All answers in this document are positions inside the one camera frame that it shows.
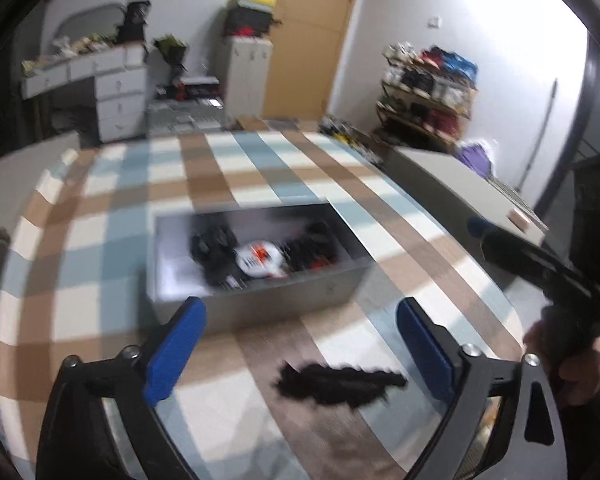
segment light switch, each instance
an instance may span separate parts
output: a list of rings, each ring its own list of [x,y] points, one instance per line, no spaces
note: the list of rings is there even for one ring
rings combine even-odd
[[[442,26],[442,18],[440,16],[433,16],[429,18],[427,25],[429,25],[429,28],[440,28]]]

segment plaid rug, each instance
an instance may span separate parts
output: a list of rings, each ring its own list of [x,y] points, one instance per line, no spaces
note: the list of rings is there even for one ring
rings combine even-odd
[[[190,134],[68,151],[41,177],[0,287],[0,419],[33,478],[45,405],[62,359],[115,356],[156,325],[146,266],[158,215],[328,201],[378,265],[349,304],[204,338],[157,412],[206,479],[395,478],[440,421],[395,327],[414,296],[435,323],[486,354],[517,359],[522,327],[497,286],[403,190],[321,134]],[[410,378],[361,410],[281,399],[280,363],[390,368]],[[143,478],[114,404],[130,473]]]

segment white desk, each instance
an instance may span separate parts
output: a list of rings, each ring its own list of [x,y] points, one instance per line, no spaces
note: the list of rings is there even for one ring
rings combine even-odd
[[[100,140],[128,139],[143,132],[146,67],[141,43],[49,65],[22,81],[22,98],[29,99],[90,77],[95,79]]]
[[[544,225],[531,222],[525,232],[518,229],[508,218],[515,202],[451,155],[394,148],[384,158],[384,168],[478,261],[482,250],[467,228],[467,221],[476,216],[536,246],[544,240]]]

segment human hand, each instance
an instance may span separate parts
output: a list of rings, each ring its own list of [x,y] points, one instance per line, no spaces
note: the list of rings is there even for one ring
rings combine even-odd
[[[536,322],[525,334],[522,342],[526,345],[526,352],[536,354],[540,358],[548,376],[551,368],[542,354],[542,330],[542,321]],[[558,369],[558,376],[566,382],[555,394],[559,408],[582,406],[595,397],[600,389],[600,338],[594,341],[591,348],[566,359]]]

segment blue gripper pad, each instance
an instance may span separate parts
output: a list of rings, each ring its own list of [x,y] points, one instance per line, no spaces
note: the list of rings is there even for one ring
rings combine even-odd
[[[454,370],[426,324],[438,327],[429,317],[424,321],[420,316],[426,314],[413,298],[398,303],[395,317],[400,335],[431,395],[449,405],[455,396]]]
[[[198,298],[189,298],[187,302],[183,305],[185,313],[158,347],[144,372],[146,383],[142,393],[152,408],[171,395],[205,330],[205,304]]]

